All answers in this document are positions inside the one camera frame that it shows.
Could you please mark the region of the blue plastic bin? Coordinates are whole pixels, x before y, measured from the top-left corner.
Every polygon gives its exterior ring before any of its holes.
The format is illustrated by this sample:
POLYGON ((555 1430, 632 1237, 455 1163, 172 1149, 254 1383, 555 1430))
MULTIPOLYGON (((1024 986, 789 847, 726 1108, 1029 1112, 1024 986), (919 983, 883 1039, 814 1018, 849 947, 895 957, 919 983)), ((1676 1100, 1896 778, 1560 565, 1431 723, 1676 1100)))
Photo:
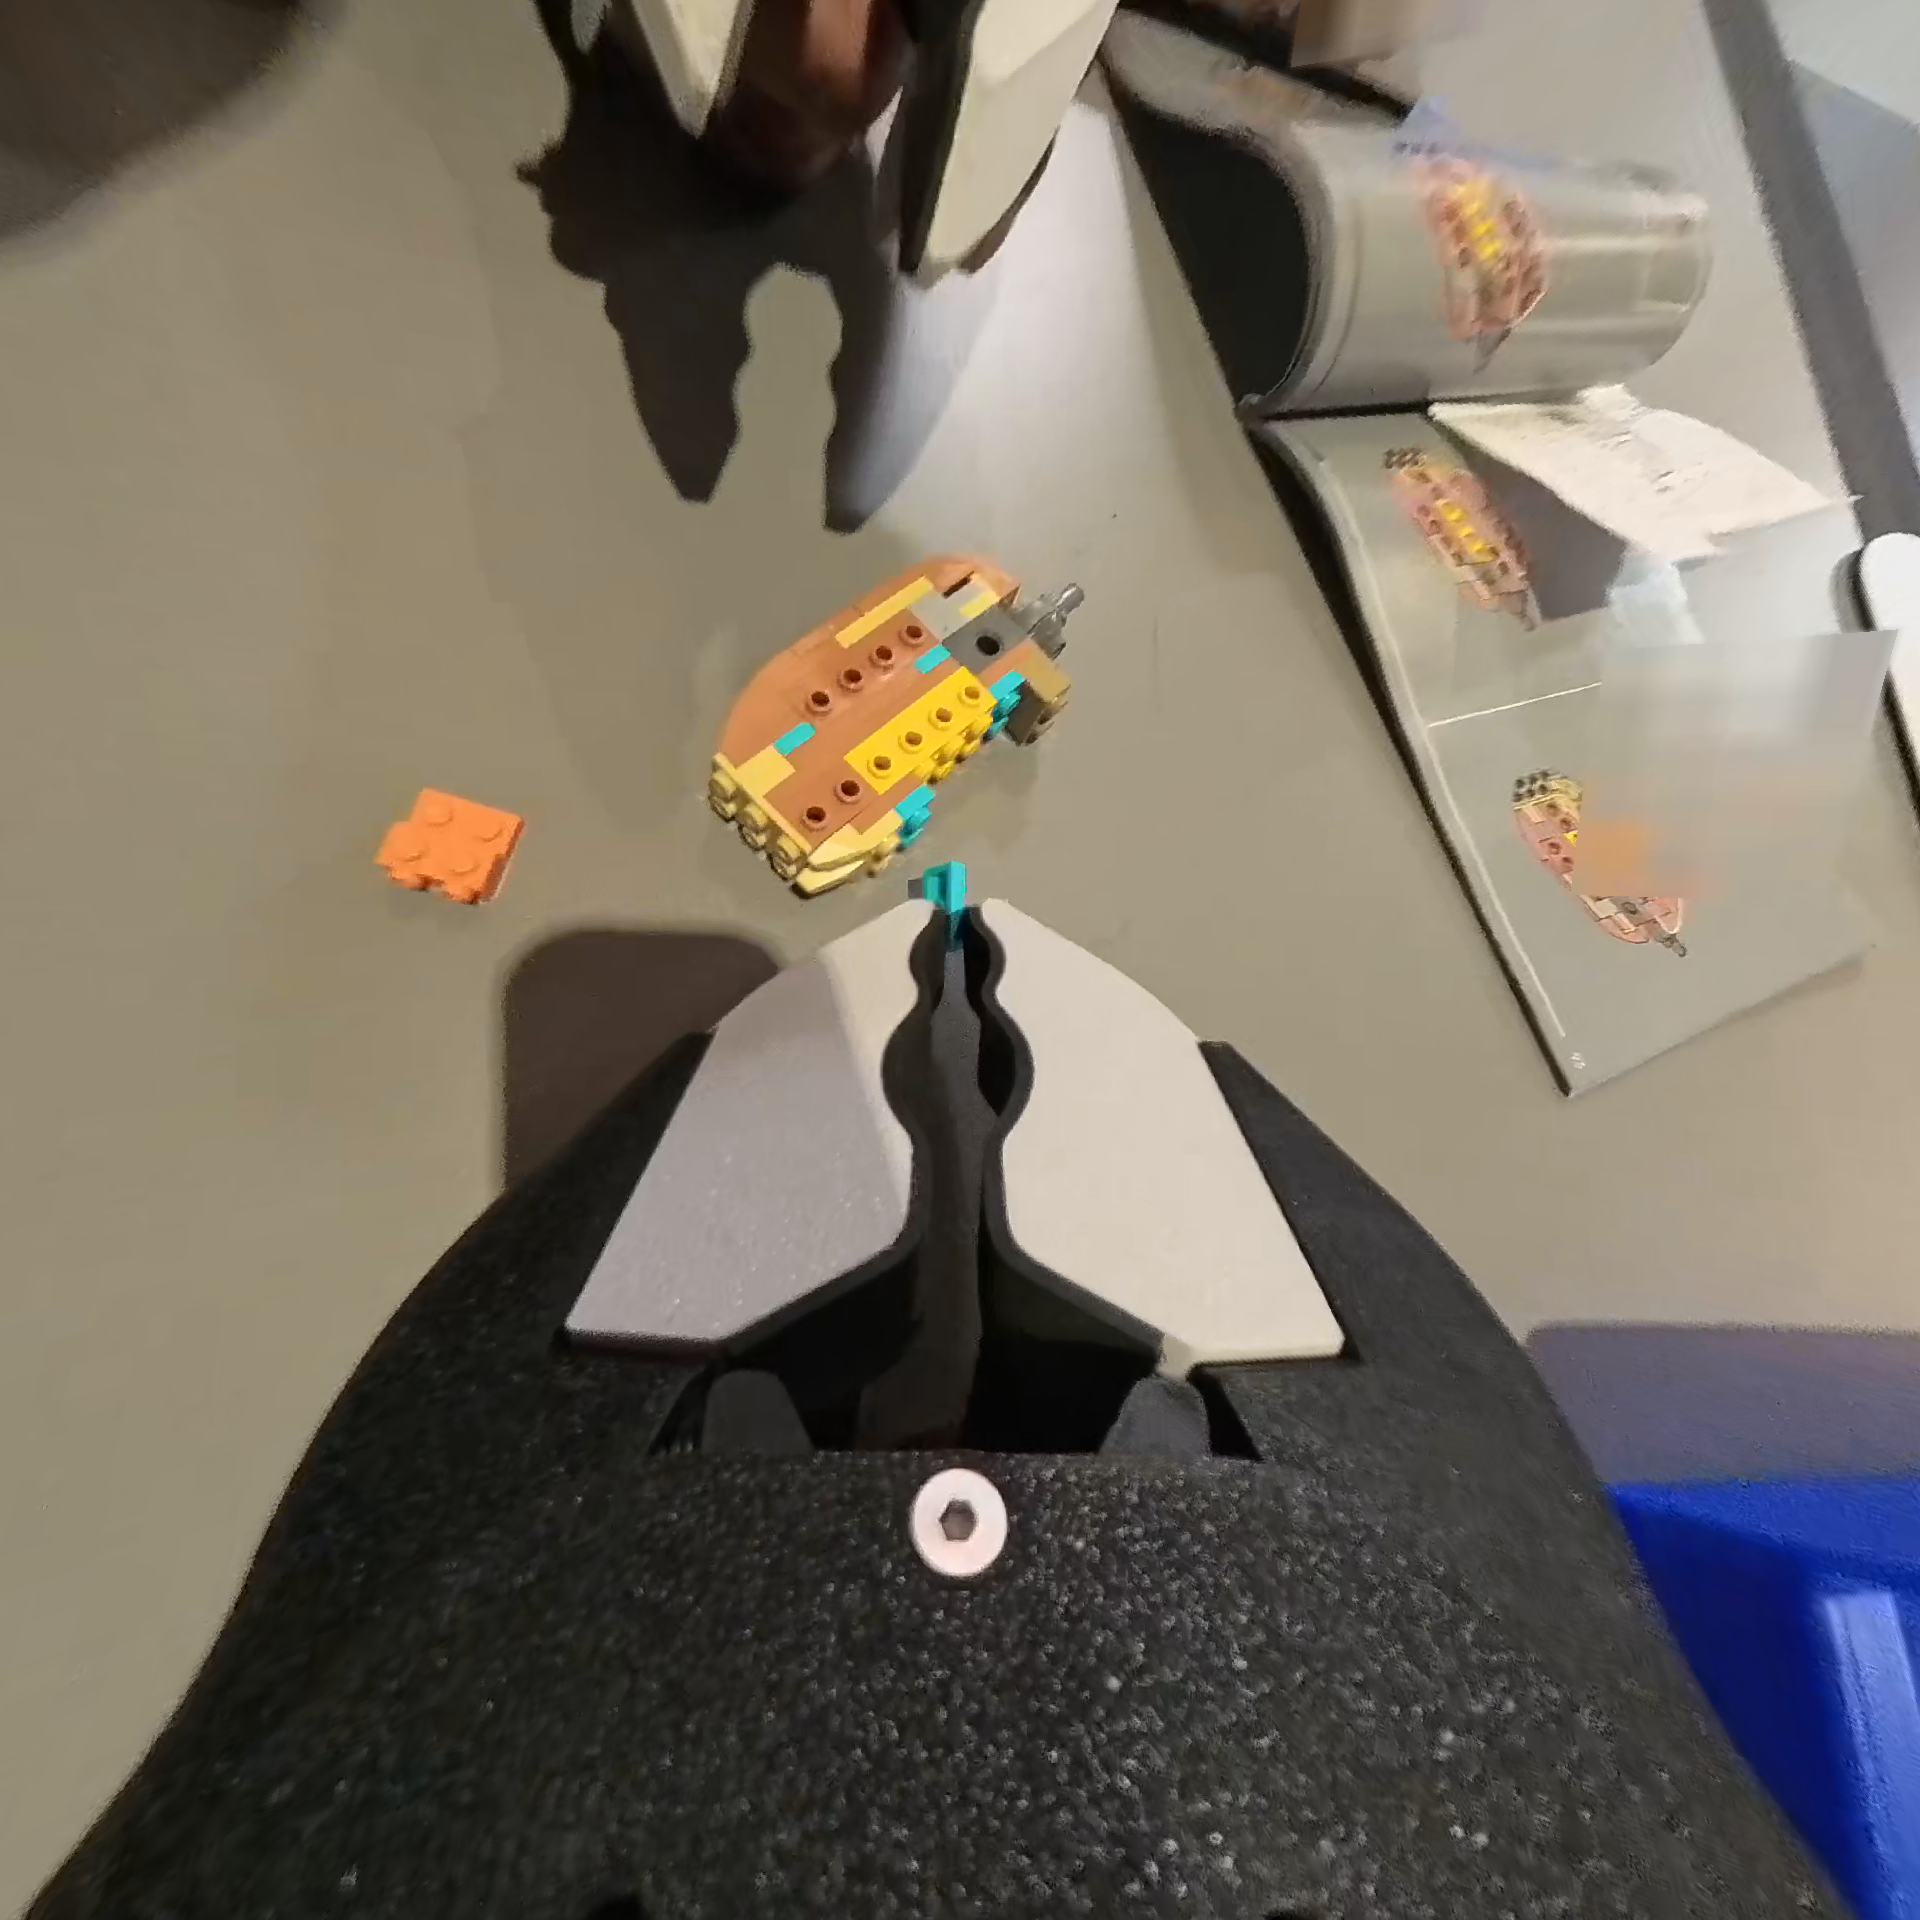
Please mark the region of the blue plastic bin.
POLYGON ((1704 1695, 1859 1915, 1917 1915, 1917 1476, 1616 1482, 1704 1695))

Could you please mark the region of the orange brick plate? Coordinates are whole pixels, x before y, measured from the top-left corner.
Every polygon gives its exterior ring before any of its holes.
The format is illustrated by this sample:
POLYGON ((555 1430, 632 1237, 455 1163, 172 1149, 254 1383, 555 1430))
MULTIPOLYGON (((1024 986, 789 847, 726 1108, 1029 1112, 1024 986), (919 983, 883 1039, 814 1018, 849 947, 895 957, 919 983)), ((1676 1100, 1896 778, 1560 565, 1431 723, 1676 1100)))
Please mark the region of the orange brick plate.
POLYGON ((508 878, 520 835, 517 811, 424 786, 381 835, 374 863, 399 888, 484 904, 508 878))

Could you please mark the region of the brown yellow brick ship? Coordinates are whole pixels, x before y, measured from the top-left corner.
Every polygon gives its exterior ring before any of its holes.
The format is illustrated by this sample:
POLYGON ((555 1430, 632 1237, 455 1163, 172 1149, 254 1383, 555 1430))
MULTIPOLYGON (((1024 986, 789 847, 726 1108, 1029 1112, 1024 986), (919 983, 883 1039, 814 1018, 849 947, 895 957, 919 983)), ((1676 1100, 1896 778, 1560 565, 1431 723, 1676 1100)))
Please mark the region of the brown yellow brick ship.
POLYGON ((1032 746, 1059 723, 1083 603, 1079 583, 1024 592, 974 556, 903 566, 735 695, 709 764, 710 811, 797 898, 878 875, 979 752, 1032 746))

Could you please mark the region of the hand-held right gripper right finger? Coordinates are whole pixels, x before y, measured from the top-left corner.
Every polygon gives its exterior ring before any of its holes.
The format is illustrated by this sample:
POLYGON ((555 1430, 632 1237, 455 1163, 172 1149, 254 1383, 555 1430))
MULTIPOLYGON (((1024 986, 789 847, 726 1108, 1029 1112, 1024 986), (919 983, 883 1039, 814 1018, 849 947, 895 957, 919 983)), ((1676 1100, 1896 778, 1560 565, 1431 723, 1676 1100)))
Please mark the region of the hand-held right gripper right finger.
POLYGON ((991 898, 982 1013, 1014 1046, 998 1135, 1011 1256, 1160 1373, 1329 1359, 1343 1335, 1189 1023, 991 898))

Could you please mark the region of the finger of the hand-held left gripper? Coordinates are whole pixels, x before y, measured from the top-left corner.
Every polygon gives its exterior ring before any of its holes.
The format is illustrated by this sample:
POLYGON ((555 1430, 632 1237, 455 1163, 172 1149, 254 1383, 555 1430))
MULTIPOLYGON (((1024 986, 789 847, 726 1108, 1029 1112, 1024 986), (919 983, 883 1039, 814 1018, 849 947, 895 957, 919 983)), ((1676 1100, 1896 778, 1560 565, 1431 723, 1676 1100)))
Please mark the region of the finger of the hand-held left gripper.
POLYGON ((895 255, 932 284, 965 269, 1038 180, 1115 3, 903 5, 911 62, 895 111, 895 255))
POLYGON ((651 60, 663 95, 702 136, 733 86, 755 3, 625 3, 629 36, 651 60))

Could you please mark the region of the grey instruction booklet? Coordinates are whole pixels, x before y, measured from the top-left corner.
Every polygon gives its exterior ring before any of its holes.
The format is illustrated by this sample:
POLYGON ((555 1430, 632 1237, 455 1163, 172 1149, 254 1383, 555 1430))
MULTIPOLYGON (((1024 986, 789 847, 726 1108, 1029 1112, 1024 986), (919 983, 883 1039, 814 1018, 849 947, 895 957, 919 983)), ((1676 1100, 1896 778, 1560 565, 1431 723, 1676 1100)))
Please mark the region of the grey instruction booklet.
POLYGON ((1837 840, 1889 637, 1759 605, 1799 520, 1669 566, 1429 419, 1656 365, 1710 287, 1702 199, 1134 8, 1101 62, 1239 423, 1329 554, 1559 1087, 1855 965, 1837 840))

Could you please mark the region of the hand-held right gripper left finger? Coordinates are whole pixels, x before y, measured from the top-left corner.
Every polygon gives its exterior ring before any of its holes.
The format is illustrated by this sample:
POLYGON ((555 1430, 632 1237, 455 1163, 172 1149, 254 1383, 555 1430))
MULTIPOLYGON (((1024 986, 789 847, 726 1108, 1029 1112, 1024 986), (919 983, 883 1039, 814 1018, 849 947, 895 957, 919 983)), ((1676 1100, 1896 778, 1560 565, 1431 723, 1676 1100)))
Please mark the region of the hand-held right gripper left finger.
POLYGON ((717 1022, 567 1312, 572 1342, 744 1354, 917 1245, 944 950, 947 916, 908 901, 717 1022))

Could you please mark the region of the grey desk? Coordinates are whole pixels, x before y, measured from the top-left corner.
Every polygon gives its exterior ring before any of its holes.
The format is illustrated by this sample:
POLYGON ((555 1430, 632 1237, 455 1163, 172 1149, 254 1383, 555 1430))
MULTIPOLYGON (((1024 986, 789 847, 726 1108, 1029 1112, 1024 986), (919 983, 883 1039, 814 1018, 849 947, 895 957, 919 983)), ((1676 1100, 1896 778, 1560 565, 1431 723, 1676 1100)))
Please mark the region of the grey desk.
POLYGON ((4 1535, 252 1528, 401 1292, 805 904, 695 764, 931 543, 1087 588, 935 827, 1232 1039, 1518 1331, 1915 1325, 1915 856, 1863 967, 1579 1100, 1419 816, 1104 110, 988 282, 743 282, 525 5, 4 11, 4 1535), (491 903, 374 863, 517 811, 491 903))

